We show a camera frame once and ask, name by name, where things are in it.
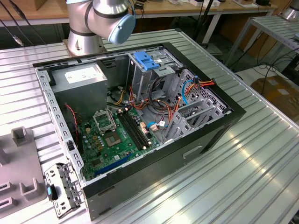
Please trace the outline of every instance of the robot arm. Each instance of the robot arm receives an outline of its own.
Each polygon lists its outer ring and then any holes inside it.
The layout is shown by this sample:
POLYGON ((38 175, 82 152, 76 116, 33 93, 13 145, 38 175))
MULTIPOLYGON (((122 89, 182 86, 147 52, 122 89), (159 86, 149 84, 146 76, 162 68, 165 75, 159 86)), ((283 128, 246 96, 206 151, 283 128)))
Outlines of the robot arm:
POLYGON ((121 44, 133 32, 135 18, 128 13, 126 0, 67 0, 66 3, 71 28, 68 48, 76 56, 100 53, 103 49, 100 37, 121 44))

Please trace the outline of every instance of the open computer tower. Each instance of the open computer tower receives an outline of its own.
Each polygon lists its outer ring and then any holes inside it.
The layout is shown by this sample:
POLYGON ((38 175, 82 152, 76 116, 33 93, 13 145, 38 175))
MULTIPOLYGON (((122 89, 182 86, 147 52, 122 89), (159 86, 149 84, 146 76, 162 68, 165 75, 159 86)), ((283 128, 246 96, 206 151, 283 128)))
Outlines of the open computer tower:
POLYGON ((66 164, 58 218, 91 220, 209 150, 245 111, 170 43, 34 64, 66 164))

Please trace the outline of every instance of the ram slot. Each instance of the ram slot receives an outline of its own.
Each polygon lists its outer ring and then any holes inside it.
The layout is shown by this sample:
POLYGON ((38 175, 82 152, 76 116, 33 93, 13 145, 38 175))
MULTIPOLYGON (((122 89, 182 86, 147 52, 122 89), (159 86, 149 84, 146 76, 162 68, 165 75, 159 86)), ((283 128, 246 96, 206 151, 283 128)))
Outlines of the ram slot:
POLYGON ((133 129, 135 134, 138 136, 138 139, 142 142, 142 146, 148 146, 149 143, 147 141, 147 138, 145 138, 144 134, 139 130, 133 119, 127 114, 124 114, 125 119, 130 124, 130 127, 133 129))
POLYGON ((130 127, 130 124, 126 121, 123 114, 119 114, 118 119, 121 121, 121 124, 124 126, 125 130, 129 134, 130 138, 133 140, 137 149, 141 150, 143 148, 143 145, 139 141, 138 136, 133 132, 132 128, 130 127))

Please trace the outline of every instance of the wooden table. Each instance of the wooden table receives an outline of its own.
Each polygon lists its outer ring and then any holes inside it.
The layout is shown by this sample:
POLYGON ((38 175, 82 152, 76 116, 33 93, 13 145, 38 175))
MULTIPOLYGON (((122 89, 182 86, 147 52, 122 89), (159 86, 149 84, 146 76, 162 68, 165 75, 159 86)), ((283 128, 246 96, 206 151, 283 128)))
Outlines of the wooden table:
MULTIPOLYGON (((214 16, 203 43, 208 43, 222 14, 267 12, 267 15, 272 15, 276 8, 275 5, 272 5, 271 7, 259 6, 257 8, 243 8, 231 0, 221 3, 219 7, 212 7, 208 14, 214 16)), ((9 8, 9 11, 20 25, 26 25, 12 8, 9 8)), ((23 10, 23 12, 32 25, 69 22, 67 5, 64 0, 47 0, 38 11, 23 10)), ((189 3, 173 5, 168 0, 163 0, 162 2, 149 1, 144 4, 143 18, 192 16, 199 15, 199 13, 200 7, 196 7, 189 3)), ((139 9, 136 9, 136 14, 137 18, 142 17, 142 12, 139 9)), ((14 22, 2 7, 0 7, 0 19, 4 20, 7 26, 15 26, 14 22)))

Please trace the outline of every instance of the yellow wire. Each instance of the yellow wire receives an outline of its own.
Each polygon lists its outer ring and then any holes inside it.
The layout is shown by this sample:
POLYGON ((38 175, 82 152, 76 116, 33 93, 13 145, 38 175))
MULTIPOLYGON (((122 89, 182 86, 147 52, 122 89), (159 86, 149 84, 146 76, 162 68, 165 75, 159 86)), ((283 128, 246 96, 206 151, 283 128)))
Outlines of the yellow wire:
POLYGON ((202 82, 202 81, 200 81, 199 83, 210 83, 210 82, 212 82, 213 80, 211 80, 211 81, 207 81, 207 82, 202 82))
POLYGON ((121 91, 121 98, 114 105, 118 105, 118 104, 120 104, 122 102, 123 93, 124 93, 124 91, 121 91))

